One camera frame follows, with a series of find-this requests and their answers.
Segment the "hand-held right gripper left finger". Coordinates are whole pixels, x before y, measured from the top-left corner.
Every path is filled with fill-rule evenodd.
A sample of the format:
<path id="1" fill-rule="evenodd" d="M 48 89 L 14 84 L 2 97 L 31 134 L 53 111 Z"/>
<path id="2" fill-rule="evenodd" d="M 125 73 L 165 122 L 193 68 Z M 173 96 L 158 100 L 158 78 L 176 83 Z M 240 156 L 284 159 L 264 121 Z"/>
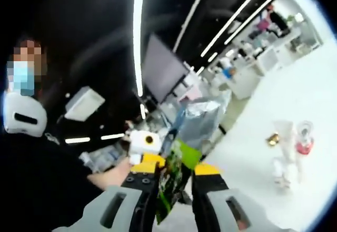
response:
<path id="1" fill-rule="evenodd" d="M 91 201 L 81 219 L 55 231 L 152 231 L 160 166 L 139 164 L 120 187 L 110 186 Z"/>

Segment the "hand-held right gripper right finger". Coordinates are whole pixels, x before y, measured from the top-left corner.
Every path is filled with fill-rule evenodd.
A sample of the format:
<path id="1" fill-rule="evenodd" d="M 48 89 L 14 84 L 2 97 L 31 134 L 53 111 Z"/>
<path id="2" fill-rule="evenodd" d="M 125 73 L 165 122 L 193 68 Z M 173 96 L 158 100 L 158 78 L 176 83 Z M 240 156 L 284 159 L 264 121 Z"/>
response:
<path id="1" fill-rule="evenodd" d="M 263 208 L 230 189 L 216 166 L 200 163 L 195 167 L 192 195 L 198 231 L 267 231 Z"/>

